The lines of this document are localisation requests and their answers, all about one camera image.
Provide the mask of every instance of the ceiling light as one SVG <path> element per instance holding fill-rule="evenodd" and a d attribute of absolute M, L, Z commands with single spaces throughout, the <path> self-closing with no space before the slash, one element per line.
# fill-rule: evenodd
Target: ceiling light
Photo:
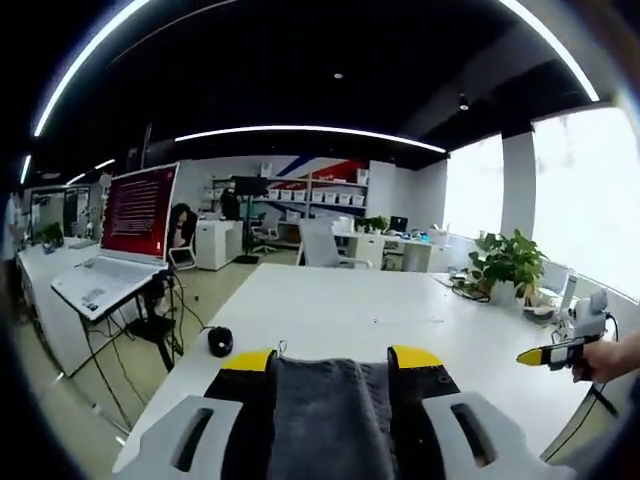
<path fill-rule="evenodd" d="M 35 137 L 39 137 L 40 134 L 42 134 L 42 130 L 44 129 L 44 126 L 47 123 L 47 120 L 51 116 L 51 112 L 53 111 L 53 108 L 56 106 L 56 103 L 58 103 L 58 100 L 60 99 L 62 92 L 64 91 L 65 88 L 67 88 L 67 85 L 69 85 L 69 82 L 71 82 L 71 79 L 77 73 L 78 69 L 87 60 L 87 58 L 89 58 L 89 55 L 91 55 L 93 51 L 96 48 L 98 48 L 98 45 L 100 45 L 100 43 L 102 43 L 102 41 L 105 38 L 107 38 L 109 34 L 111 34 L 111 32 L 113 32 L 122 22 L 124 22 L 127 18 L 129 18 L 131 15 L 133 15 L 135 12 L 137 12 L 140 8 L 145 6 L 150 1 L 151 0 L 133 0 L 129 5 L 123 8 L 115 17 L 113 17 L 109 21 L 109 23 L 107 23 L 104 27 L 102 27 L 102 30 L 100 30 L 98 34 L 95 37 L 93 37 L 93 39 L 91 39 L 89 44 L 86 47 L 84 47 L 82 52 L 80 52 L 80 55 L 78 55 L 78 57 L 74 60 L 74 62 L 69 67 L 69 69 L 65 72 L 64 76 L 62 77 L 62 80 L 60 80 L 60 83 L 58 83 L 58 86 L 56 87 L 53 94 L 49 98 L 49 101 L 47 102 L 47 106 L 45 107 L 44 111 L 42 112 L 42 115 L 40 116 L 40 120 L 38 121 L 38 126 L 33 132 L 33 135 Z"/>
<path fill-rule="evenodd" d="M 116 159 L 112 158 L 111 160 L 107 160 L 106 162 L 102 162 L 100 165 L 96 165 L 95 167 L 93 167 L 94 170 L 100 170 L 102 167 L 106 167 L 107 165 L 115 162 Z"/>
<path fill-rule="evenodd" d="M 24 180 L 27 178 L 27 171 L 29 170 L 30 163 L 31 163 L 31 155 L 27 155 L 24 158 L 24 163 L 22 164 L 22 175 L 20 175 L 20 185 L 23 185 Z"/>
<path fill-rule="evenodd" d="M 464 93 L 460 94 L 460 110 L 463 112 L 469 110 L 469 99 Z"/>
<path fill-rule="evenodd" d="M 350 128 L 338 128 L 338 127 L 318 127 L 312 125 L 264 125 L 259 127 L 238 127 L 227 128 L 224 130 L 212 130 L 210 132 L 194 133 L 192 135 L 185 135 L 184 137 L 176 138 L 176 142 L 182 142 L 184 140 L 192 140 L 200 137 L 210 137 L 212 135 L 224 135 L 227 133 L 242 133 L 242 132 L 265 132 L 265 131 L 306 131 L 306 132 L 332 132 L 332 133 L 347 133 L 351 135 L 360 135 L 363 137 L 380 138 L 382 140 L 389 140 L 392 142 L 405 143 L 407 145 L 413 145 L 414 147 L 426 148 L 438 153 L 447 153 L 444 148 L 435 147 L 428 143 L 418 142 L 416 140 L 409 140 L 408 138 L 395 137 L 393 135 L 385 135 L 384 133 L 366 132 L 364 130 L 352 130 Z"/>
<path fill-rule="evenodd" d="M 549 44 L 551 48 L 555 50 L 558 56 L 562 59 L 562 61 L 569 67 L 569 70 L 576 77 L 576 80 L 585 93 L 589 97 L 592 102 L 597 102 L 600 100 L 598 94 L 596 93 L 595 88 L 578 65 L 578 62 L 573 58 L 573 56 L 569 53 L 569 51 L 565 48 L 564 45 L 558 40 L 558 38 L 549 30 L 544 23 L 542 23 L 538 18 L 523 7 L 517 0 L 498 0 L 505 7 L 511 10 L 513 13 L 518 15 L 522 20 L 527 22 L 531 28 L 533 28 L 538 34 Z"/>
<path fill-rule="evenodd" d="M 71 185 L 74 182 L 77 182 L 78 180 L 80 180 L 82 177 L 84 177 L 86 175 L 86 173 L 81 173 L 80 175 L 78 175 L 77 177 L 73 177 L 71 180 L 69 180 L 67 183 L 65 183 L 65 186 L 68 187 L 69 185 Z"/>

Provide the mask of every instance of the flower pot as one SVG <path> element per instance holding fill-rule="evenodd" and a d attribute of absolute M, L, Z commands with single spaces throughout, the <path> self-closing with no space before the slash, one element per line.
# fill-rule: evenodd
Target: flower pot
<path fill-rule="evenodd" d="M 491 301 L 489 303 L 508 308 L 517 306 L 516 287 L 513 282 L 496 282 L 491 289 Z"/>

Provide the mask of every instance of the laptop keyboard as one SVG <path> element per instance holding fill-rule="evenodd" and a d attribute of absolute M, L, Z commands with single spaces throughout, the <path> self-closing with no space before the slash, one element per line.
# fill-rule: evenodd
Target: laptop keyboard
<path fill-rule="evenodd" d="M 131 267 L 119 262 L 111 262 L 102 258 L 94 258 L 82 264 L 84 270 L 111 277 L 120 284 L 134 284 L 148 276 L 150 270 Z"/>

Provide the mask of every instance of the window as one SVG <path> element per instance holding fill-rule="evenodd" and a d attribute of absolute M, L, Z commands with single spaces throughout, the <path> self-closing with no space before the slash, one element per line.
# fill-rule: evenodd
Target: window
<path fill-rule="evenodd" d="M 534 128 L 534 240 L 551 260 L 640 297 L 640 158 L 624 113 L 600 108 Z"/>
<path fill-rule="evenodd" d="M 444 204 L 444 226 L 451 233 L 477 238 L 480 230 L 500 232 L 503 170 L 500 135 L 451 153 Z"/>

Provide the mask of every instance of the spotlight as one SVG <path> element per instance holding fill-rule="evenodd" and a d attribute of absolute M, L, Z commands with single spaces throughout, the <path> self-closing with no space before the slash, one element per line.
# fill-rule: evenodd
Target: spotlight
<path fill-rule="evenodd" d="M 463 112 L 469 110 L 469 99 L 464 93 L 460 94 L 460 110 Z"/>

